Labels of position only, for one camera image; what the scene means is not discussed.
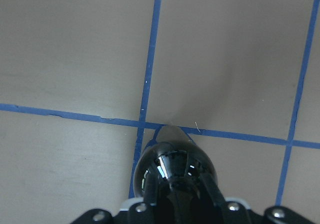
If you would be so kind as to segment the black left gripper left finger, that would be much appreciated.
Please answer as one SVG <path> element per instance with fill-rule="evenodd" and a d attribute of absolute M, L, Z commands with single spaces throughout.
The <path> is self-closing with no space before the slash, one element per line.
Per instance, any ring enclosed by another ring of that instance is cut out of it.
<path fill-rule="evenodd" d="M 153 175 L 149 175 L 145 179 L 145 189 L 143 202 L 150 206 L 157 206 L 159 196 L 159 179 Z"/>

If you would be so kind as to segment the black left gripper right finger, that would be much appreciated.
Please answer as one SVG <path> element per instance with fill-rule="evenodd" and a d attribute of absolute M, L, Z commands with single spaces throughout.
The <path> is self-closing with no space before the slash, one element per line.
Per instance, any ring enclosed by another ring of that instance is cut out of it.
<path fill-rule="evenodd" d="M 220 208 L 226 202 L 218 187 L 217 178 L 215 175 L 210 173 L 202 173 L 201 184 L 215 208 Z"/>

